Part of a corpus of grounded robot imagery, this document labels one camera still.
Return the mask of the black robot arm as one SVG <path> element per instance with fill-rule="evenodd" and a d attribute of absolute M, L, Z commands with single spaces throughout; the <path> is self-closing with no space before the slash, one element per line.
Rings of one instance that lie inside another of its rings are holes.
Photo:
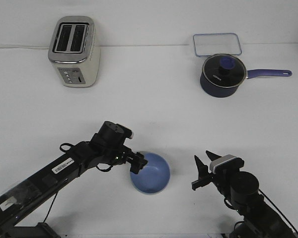
<path fill-rule="evenodd" d="M 126 162 L 138 174 L 148 163 L 143 154 L 124 145 L 133 132 L 105 121 L 90 141 L 67 144 L 63 155 L 0 196 L 0 233 L 15 226 L 68 183 L 99 164 L 112 168 Z"/>
<path fill-rule="evenodd" d="M 280 209 L 260 190 L 255 175 L 241 171 L 244 160 L 228 154 L 220 156 L 210 151 L 206 155 L 211 163 L 205 165 L 194 157 L 198 178 L 192 182 L 196 190 L 213 183 L 224 197 L 225 205 L 236 211 L 243 220 L 236 222 L 231 238 L 298 238 L 298 231 Z"/>

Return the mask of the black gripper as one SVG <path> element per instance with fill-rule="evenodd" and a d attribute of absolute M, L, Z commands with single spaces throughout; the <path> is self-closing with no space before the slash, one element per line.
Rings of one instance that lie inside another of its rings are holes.
<path fill-rule="evenodd" d="M 211 162 L 221 158 L 222 156 L 217 155 L 211 151 L 206 150 L 206 155 Z M 193 190 L 196 190 L 200 187 L 204 187 L 210 183 L 213 183 L 217 188 L 220 187 L 219 176 L 213 173 L 209 173 L 208 166 L 205 165 L 198 156 L 194 156 L 195 163 L 198 170 L 198 179 L 191 183 Z"/>
<path fill-rule="evenodd" d="M 125 164 L 126 162 L 131 164 L 130 172 L 136 175 L 148 163 L 142 153 L 134 153 L 129 147 L 123 146 L 122 163 Z"/>

